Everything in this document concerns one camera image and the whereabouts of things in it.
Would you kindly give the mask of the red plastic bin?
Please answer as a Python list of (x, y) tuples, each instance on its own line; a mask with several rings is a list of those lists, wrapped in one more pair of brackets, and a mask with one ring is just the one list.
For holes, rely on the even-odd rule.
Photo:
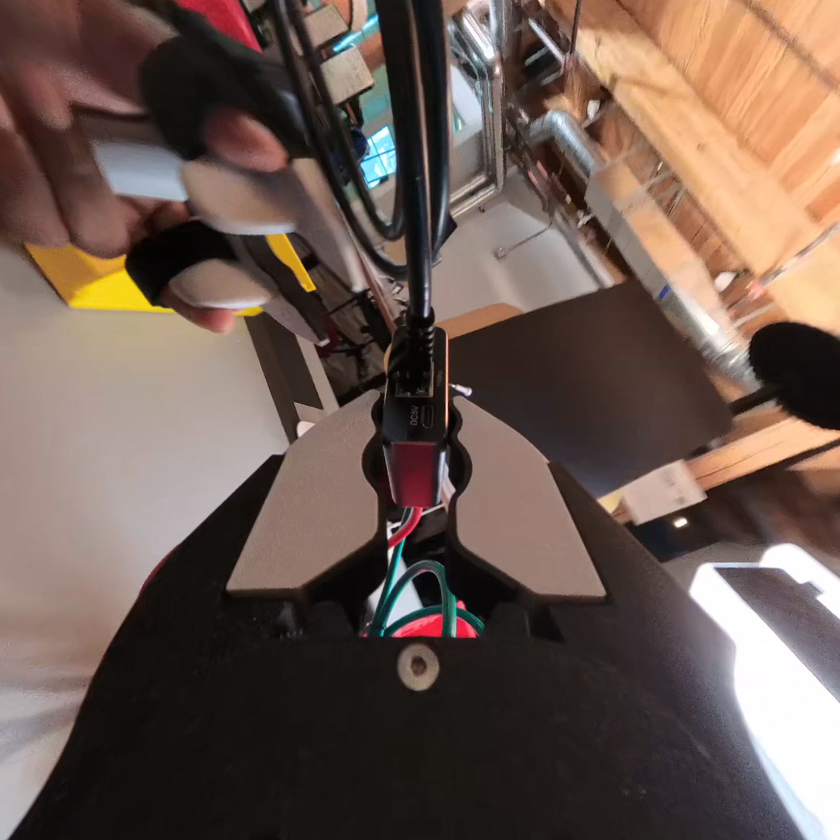
[(261, 52), (255, 30), (241, 2), (176, 1), (176, 3), (204, 16), (211, 26), (227, 37), (258, 53)]
[[(484, 633), (485, 624), (465, 604), (456, 602), (455, 637), (477, 638)], [(443, 607), (433, 605), (416, 610), (389, 623), (384, 637), (443, 637)]]

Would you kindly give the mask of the black board book stand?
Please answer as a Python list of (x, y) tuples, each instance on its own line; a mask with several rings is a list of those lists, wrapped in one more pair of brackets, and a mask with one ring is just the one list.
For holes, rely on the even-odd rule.
[(732, 427), (699, 352), (637, 283), (448, 336), (450, 381), (593, 497)]

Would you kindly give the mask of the yellow plastic bin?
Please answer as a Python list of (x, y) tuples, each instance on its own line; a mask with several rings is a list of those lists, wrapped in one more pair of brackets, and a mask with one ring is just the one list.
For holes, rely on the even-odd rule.
[(67, 306), (109, 312), (169, 312), (150, 304), (124, 268), (125, 258), (100, 259), (68, 245), (25, 251)]

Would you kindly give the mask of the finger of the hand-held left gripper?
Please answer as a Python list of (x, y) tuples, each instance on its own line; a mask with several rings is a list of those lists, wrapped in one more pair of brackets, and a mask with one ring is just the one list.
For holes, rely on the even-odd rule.
[(313, 292), (304, 290), (294, 301), (277, 295), (266, 301), (262, 310), (299, 338), (316, 346), (330, 342), (327, 311)]
[(360, 249), (318, 163), (314, 160), (294, 160), (291, 171), (297, 179), (302, 198), (296, 234), (310, 247), (320, 264), (352, 291), (367, 290), (369, 284)]

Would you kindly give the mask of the bright window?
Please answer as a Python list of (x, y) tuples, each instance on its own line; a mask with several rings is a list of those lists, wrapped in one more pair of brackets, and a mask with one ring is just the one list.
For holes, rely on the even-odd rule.
[(360, 169), (366, 186), (374, 189), (396, 174), (396, 146), (392, 129), (387, 124), (364, 139), (366, 145)]

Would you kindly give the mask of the black ethernet adapter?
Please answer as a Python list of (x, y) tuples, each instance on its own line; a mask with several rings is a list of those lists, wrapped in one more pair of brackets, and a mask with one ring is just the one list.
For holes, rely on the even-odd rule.
[(394, 502), (440, 503), (448, 458), (448, 336), (400, 327), (387, 359), (381, 439)]

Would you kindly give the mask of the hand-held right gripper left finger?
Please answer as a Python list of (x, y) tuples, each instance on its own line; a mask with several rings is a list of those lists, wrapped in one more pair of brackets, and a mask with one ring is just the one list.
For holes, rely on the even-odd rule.
[(381, 394), (367, 392), (292, 444), (227, 582), (236, 597), (365, 601), (387, 565), (384, 513), (364, 467)]

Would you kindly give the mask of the white cardboard box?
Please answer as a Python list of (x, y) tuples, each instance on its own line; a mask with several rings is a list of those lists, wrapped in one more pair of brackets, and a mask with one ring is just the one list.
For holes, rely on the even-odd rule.
[(685, 460), (659, 467), (627, 484), (621, 498), (634, 525), (693, 507), (707, 498)]

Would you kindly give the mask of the silver ventilation duct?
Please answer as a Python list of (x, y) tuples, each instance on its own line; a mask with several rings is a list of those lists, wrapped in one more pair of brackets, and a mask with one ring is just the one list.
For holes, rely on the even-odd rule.
[[(495, 29), (482, 24), (474, 13), (486, 11), (488, 21), (496, 23), (496, 2), (445, 2), (449, 44), (457, 63), (472, 69), (479, 83), (478, 104), (481, 122), (471, 123), (473, 136), (479, 137), (475, 152), (476, 173), (451, 194), (452, 217), (497, 196), (507, 178), (505, 95), (501, 53)], [(709, 273), (697, 257), (688, 257), (687, 242), (677, 233), (661, 208), (642, 186), (626, 196), (614, 197), (608, 186), (617, 185), (623, 171), (617, 162), (608, 163), (582, 126), (567, 112), (552, 110), (513, 127), (512, 150), (518, 164), (534, 175), (533, 189), (540, 194), (549, 225), (559, 229), (567, 244), (595, 281), (606, 282), (606, 269), (585, 247), (577, 228), (550, 197), (550, 181), (543, 175), (530, 152), (548, 144), (566, 163), (572, 174), (582, 179), (584, 204), (590, 216), (610, 236), (631, 274), (664, 310), (677, 330), (698, 349), (703, 358), (728, 381), (748, 393), (760, 383), (749, 361), (749, 343), (741, 336), (715, 290)]]

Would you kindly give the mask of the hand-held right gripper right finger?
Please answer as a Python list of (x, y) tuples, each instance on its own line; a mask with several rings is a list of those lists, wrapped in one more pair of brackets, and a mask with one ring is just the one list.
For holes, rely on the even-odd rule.
[(469, 477), (455, 499), (455, 538), (532, 602), (602, 602), (595, 569), (546, 458), (464, 397), (454, 400)]

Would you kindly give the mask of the person's left hand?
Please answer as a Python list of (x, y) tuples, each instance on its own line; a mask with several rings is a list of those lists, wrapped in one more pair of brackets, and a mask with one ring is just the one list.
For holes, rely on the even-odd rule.
[(115, 196), (78, 119), (140, 115), (140, 64), (170, 36), (125, 2), (1, 2), (3, 236), (110, 259), (190, 220), (183, 203)]

